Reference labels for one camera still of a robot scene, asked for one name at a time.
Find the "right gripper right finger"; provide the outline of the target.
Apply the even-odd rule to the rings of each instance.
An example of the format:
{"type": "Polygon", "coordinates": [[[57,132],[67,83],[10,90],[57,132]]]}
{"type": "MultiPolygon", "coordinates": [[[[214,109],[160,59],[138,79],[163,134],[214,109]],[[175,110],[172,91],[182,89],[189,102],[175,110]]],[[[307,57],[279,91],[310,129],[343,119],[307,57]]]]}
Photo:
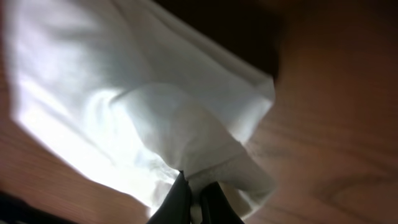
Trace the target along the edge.
{"type": "Polygon", "coordinates": [[[244,224],[234,212],[219,183],[213,182],[200,193],[202,224],[244,224]]]}

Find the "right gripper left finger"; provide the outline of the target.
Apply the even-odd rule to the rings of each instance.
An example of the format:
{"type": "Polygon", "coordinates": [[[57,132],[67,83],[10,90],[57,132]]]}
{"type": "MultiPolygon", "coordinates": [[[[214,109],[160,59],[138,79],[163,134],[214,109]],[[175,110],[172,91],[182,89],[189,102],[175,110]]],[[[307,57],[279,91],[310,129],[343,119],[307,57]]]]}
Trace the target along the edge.
{"type": "Polygon", "coordinates": [[[180,171],[162,205],[147,224],[191,224],[190,207],[192,192],[180,171]]]}

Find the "white t-shirt with pixel logo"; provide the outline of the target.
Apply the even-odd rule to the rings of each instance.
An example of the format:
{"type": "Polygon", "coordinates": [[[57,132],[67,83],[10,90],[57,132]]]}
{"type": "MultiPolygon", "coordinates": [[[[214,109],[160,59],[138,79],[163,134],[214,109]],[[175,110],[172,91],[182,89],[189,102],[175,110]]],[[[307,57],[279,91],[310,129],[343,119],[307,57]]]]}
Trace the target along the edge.
{"type": "Polygon", "coordinates": [[[4,62],[13,120],[88,179],[151,212],[179,172],[220,182],[247,218],[273,191],[245,144],[275,99],[270,75],[152,1],[12,0],[4,62]]]}

